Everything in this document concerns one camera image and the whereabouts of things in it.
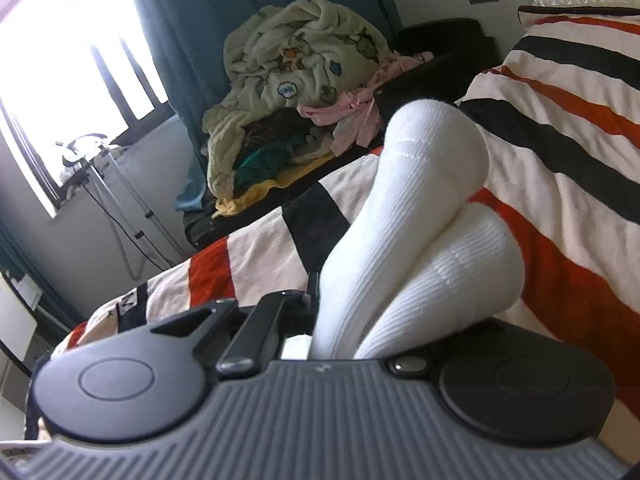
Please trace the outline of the striped bed blanket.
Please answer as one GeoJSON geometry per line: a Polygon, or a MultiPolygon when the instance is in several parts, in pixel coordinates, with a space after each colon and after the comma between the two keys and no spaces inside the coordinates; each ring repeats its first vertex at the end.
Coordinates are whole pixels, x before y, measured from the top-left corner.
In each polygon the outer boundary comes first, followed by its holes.
{"type": "MultiPolygon", "coordinates": [[[[601,432],[639,457],[639,12],[621,6],[522,6],[524,36],[461,99],[490,158],[475,200],[520,244],[512,324],[576,344],[608,366],[617,398],[601,432]]],[[[378,154],[183,263],[97,308],[64,353],[221,297],[252,304],[297,288],[354,221],[378,154]]]]}

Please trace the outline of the window with dark frame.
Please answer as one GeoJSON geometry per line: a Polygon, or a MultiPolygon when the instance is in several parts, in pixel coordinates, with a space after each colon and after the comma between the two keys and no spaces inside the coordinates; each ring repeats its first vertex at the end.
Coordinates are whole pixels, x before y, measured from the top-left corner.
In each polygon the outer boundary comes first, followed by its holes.
{"type": "Polygon", "coordinates": [[[134,144],[172,114],[134,0],[1,0],[1,117],[47,207],[79,179],[69,145],[134,144]]]}

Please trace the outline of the garment steamer stand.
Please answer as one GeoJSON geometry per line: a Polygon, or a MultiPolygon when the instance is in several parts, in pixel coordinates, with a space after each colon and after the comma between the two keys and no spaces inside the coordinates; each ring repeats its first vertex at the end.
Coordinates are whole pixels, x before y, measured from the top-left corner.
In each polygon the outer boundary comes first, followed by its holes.
{"type": "Polygon", "coordinates": [[[105,214],[125,271],[137,281],[144,268],[165,271],[188,253],[165,222],[122,170],[118,158],[125,150],[103,133],[88,133],[58,141],[65,183],[84,190],[105,214]]]}

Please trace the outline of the teal curtain right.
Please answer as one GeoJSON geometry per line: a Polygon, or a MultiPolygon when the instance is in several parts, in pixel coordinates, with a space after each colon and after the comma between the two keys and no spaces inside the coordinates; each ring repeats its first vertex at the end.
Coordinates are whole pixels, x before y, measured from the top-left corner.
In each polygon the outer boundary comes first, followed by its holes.
{"type": "Polygon", "coordinates": [[[366,84],[401,26],[395,0],[134,0],[193,145],[180,211],[228,200],[251,122],[366,84]]]}

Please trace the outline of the green garment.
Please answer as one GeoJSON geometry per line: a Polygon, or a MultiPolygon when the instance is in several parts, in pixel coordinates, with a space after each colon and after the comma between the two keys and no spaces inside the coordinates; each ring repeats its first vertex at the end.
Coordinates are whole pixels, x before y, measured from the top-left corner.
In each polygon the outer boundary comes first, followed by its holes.
{"type": "Polygon", "coordinates": [[[247,157],[234,175],[236,188],[250,188],[252,185],[277,177],[288,166],[291,153],[282,146],[265,146],[247,157]]]}

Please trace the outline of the white sweatpants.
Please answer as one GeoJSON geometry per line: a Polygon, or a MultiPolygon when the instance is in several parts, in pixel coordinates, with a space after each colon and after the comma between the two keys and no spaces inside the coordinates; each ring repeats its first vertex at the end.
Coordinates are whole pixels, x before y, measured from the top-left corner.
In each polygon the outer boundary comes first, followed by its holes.
{"type": "Polygon", "coordinates": [[[370,194],[322,266],[308,359],[387,358],[518,301],[520,246],[470,200],[488,170],[485,141],[457,107],[423,99],[396,110],[370,194]]]}

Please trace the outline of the yellow towel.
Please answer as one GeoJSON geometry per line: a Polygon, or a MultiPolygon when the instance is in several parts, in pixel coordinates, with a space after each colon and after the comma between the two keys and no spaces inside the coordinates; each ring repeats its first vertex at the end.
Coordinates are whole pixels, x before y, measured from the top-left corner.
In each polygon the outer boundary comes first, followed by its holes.
{"type": "Polygon", "coordinates": [[[311,162],[305,162],[301,165],[285,168],[277,177],[267,179],[265,181],[252,185],[245,193],[238,198],[231,200],[217,200],[213,218],[217,217],[233,217],[246,211],[250,206],[256,205],[263,200],[271,190],[284,190],[294,183],[308,176],[314,170],[323,168],[328,162],[333,162],[336,156],[333,154],[324,155],[314,159],[311,162]]]}

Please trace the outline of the pink garment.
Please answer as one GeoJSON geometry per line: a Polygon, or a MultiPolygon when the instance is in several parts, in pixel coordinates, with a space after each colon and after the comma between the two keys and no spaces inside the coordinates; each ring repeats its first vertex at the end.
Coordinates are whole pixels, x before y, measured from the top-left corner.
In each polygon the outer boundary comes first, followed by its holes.
{"type": "Polygon", "coordinates": [[[434,60],[431,52],[402,55],[393,51],[378,66],[378,70],[363,86],[342,92],[336,101],[325,107],[299,105],[297,111],[317,127],[333,126],[330,150],[335,156],[345,153],[353,145],[367,148],[378,134],[382,117],[374,102],[374,92],[409,70],[434,60]]]}

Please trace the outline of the white black chair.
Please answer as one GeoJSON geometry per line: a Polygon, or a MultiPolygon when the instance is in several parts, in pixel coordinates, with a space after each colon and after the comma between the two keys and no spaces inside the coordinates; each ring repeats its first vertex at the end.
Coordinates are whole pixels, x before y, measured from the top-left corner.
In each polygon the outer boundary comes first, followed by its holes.
{"type": "Polygon", "coordinates": [[[27,377],[32,376],[32,369],[25,364],[25,358],[36,328],[34,312],[1,274],[1,351],[27,377]]]}

